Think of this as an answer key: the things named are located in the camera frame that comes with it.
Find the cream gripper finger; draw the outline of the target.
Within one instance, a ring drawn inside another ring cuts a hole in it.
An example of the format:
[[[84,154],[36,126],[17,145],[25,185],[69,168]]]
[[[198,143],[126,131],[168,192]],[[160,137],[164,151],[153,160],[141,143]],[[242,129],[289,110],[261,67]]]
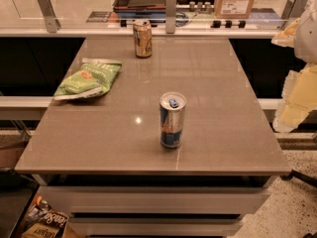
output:
[[[296,47],[296,34],[299,27],[300,19],[292,21],[284,30],[271,39],[271,42],[284,48]]]
[[[288,133],[317,108],[317,64],[308,63],[300,72],[291,70],[281,96],[272,127],[276,132]]]

